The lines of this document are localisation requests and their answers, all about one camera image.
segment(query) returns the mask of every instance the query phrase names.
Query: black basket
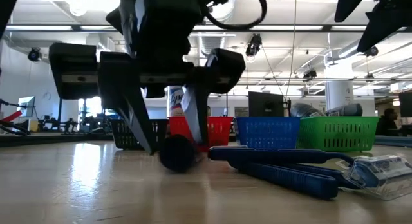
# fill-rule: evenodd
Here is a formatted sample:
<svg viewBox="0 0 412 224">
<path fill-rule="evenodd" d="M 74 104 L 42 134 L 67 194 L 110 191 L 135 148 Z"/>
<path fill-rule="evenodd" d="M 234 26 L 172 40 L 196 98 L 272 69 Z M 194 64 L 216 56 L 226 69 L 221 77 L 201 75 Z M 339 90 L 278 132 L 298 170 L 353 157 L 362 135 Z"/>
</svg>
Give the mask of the black basket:
<svg viewBox="0 0 412 224">
<path fill-rule="evenodd" d="M 166 129 L 169 123 L 167 119 L 152 119 L 153 132 L 156 135 L 156 141 L 158 145 L 163 144 L 166 136 Z M 123 120 L 110 120 L 111 128 L 113 130 L 113 137 L 115 139 L 115 145 L 119 149 L 133 149 L 144 150 L 139 144 L 129 127 Z"/>
</svg>

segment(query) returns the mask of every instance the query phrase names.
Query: spray can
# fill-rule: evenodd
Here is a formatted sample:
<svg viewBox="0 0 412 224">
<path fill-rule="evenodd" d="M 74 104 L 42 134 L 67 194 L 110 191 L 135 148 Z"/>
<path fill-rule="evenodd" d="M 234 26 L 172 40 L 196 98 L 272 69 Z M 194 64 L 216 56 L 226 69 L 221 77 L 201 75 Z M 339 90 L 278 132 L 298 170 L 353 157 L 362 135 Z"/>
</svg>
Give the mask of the spray can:
<svg viewBox="0 0 412 224">
<path fill-rule="evenodd" d="M 167 109 L 170 117 L 184 116 L 182 102 L 183 89 L 181 86 L 169 86 L 167 93 Z"/>
</svg>

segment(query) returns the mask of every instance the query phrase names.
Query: desk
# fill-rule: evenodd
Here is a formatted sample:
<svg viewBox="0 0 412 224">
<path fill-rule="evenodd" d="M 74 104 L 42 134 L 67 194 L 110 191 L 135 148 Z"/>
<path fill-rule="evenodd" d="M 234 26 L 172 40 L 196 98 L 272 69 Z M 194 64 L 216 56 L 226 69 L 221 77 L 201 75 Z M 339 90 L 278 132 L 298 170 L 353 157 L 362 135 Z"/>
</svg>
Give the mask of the desk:
<svg viewBox="0 0 412 224">
<path fill-rule="evenodd" d="M 375 146 L 373 155 L 412 150 Z M 171 174 L 113 142 L 0 149 L 1 223 L 411 223 L 412 195 L 381 201 L 340 192 L 311 198 L 204 160 Z"/>
</svg>

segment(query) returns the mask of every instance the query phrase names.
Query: clear plastic package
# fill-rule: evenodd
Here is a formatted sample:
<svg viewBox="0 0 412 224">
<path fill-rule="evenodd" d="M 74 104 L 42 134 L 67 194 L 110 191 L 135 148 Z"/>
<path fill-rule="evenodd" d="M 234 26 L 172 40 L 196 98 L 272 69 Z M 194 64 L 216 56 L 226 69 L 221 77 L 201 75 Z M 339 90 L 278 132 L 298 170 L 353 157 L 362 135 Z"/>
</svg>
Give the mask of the clear plastic package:
<svg viewBox="0 0 412 224">
<path fill-rule="evenodd" d="M 392 200 L 412 192 L 412 165 L 401 156 L 358 157 L 353 165 L 338 162 L 347 169 L 345 177 L 365 192 L 382 200 Z"/>
</svg>

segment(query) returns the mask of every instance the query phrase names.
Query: plastic basket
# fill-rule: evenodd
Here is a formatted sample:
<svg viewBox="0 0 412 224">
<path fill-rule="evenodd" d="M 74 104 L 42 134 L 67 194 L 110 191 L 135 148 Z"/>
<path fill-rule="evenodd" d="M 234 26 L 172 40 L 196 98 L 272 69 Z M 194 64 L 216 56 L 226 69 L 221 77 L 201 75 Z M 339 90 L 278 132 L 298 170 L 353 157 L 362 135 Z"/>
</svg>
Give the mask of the plastic basket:
<svg viewBox="0 0 412 224">
<path fill-rule="evenodd" d="M 378 117 L 302 118 L 299 148 L 323 151 L 369 151 L 375 141 Z"/>
<path fill-rule="evenodd" d="M 229 144 L 230 123 L 233 117 L 207 117 L 209 144 L 198 146 L 202 152 L 207 152 L 213 146 L 226 146 Z M 194 141 L 185 117 L 169 117 L 172 135 L 182 135 Z"/>
<path fill-rule="evenodd" d="M 167 119 L 153 119 L 151 120 L 153 131 L 156 135 L 156 141 L 158 144 L 163 144 L 166 136 Z M 119 149 L 135 149 L 144 150 L 139 144 L 129 127 L 123 120 L 110 120 L 111 128 L 113 130 L 113 138 L 115 139 L 115 145 Z"/>
<path fill-rule="evenodd" d="M 235 118 L 236 140 L 253 149 L 295 149 L 300 118 Z"/>
</svg>

